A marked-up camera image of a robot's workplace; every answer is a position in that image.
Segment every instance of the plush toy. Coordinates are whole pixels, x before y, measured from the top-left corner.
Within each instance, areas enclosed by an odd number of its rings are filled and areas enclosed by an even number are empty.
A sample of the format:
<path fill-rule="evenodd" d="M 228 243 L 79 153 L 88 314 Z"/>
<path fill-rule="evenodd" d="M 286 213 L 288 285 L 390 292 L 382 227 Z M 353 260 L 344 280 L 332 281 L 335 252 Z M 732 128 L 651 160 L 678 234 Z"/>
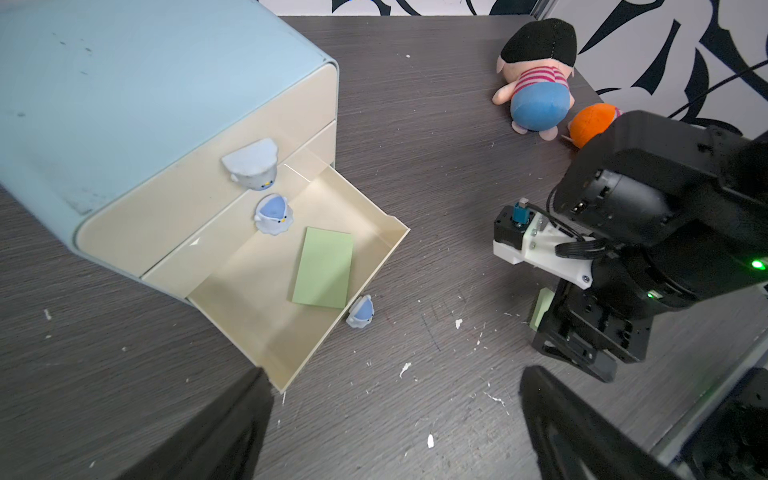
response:
<path fill-rule="evenodd" d="M 511 100 L 512 129 L 537 131 L 554 140 L 560 123 L 574 104 L 568 76 L 576 62 L 576 31 L 558 18 L 530 22 L 509 39 L 496 61 L 496 72 L 508 82 L 493 103 Z"/>
<path fill-rule="evenodd" d="M 590 105 L 578 112 L 573 120 L 568 122 L 568 131 L 571 136 L 563 135 L 563 138 L 582 148 L 589 140 L 592 140 L 592 137 L 603 133 L 622 113 L 613 105 Z"/>

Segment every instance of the orange plush toy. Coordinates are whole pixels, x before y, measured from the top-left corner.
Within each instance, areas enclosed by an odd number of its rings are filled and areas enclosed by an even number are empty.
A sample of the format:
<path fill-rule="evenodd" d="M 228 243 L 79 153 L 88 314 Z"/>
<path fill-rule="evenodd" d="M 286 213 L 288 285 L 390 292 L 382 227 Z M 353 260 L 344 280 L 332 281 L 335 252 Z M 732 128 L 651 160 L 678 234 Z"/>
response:
<path fill-rule="evenodd" d="M 594 104 L 586 107 L 568 122 L 568 131 L 571 132 L 571 136 L 563 135 L 563 138 L 582 148 L 592 140 L 592 137 L 603 133 L 622 113 L 621 110 L 609 104 Z"/>

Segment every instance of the green paper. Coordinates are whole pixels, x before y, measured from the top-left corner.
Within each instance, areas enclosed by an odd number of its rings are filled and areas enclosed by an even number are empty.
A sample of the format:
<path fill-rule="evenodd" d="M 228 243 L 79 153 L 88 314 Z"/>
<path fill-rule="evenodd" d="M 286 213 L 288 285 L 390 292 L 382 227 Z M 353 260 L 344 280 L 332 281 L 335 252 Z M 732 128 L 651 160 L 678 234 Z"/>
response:
<path fill-rule="evenodd" d="M 541 319 L 544 318 L 544 314 L 549 310 L 549 306 L 554 300 L 554 292 L 549 288 L 542 288 L 538 292 L 538 298 L 536 299 L 536 308 L 533 310 L 533 317 L 531 318 L 531 328 L 538 330 L 538 324 L 541 323 Z"/>
<path fill-rule="evenodd" d="M 352 246 L 349 233 L 307 227 L 292 301 L 344 308 Z"/>

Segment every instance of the dark gray table surface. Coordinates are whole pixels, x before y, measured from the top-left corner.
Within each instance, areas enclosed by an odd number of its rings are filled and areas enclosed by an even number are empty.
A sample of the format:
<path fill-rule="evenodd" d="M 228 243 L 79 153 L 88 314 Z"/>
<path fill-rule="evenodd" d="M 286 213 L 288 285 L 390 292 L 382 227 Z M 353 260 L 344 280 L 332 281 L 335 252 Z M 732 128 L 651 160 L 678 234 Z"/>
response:
<path fill-rule="evenodd" d="M 257 478 L 536 478 L 516 396 L 535 363 L 649 449 L 768 326 L 756 290 L 662 316 L 610 385 L 529 346 L 556 279 L 494 257 L 492 221 L 543 203 L 573 150 L 490 102 L 527 20 L 286 19 L 341 65 L 339 172 L 412 232 L 368 288 L 372 325 L 339 324 L 276 399 Z M 578 74 L 571 90 L 571 115 L 598 101 Z M 70 254 L 7 194 L 0 219 L 0 478 L 114 477 L 249 368 L 195 309 Z"/>

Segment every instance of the striped shirt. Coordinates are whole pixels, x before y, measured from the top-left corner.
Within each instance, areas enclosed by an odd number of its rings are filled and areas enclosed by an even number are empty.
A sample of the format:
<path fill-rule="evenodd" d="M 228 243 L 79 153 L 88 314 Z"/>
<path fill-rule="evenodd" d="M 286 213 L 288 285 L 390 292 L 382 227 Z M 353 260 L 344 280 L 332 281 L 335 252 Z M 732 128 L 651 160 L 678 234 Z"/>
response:
<path fill-rule="evenodd" d="M 518 84 L 515 85 L 515 91 L 512 92 L 512 97 L 514 97 L 515 94 L 517 94 L 523 88 L 530 87 L 531 85 L 542 81 L 549 81 L 551 83 L 565 85 L 565 87 L 570 90 L 568 87 L 568 82 L 565 80 L 565 75 L 563 75 L 562 72 L 557 68 L 536 67 L 532 68 L 531 70 L 526 70 L 522 73 L 522 75 L 520 75 Z"/>

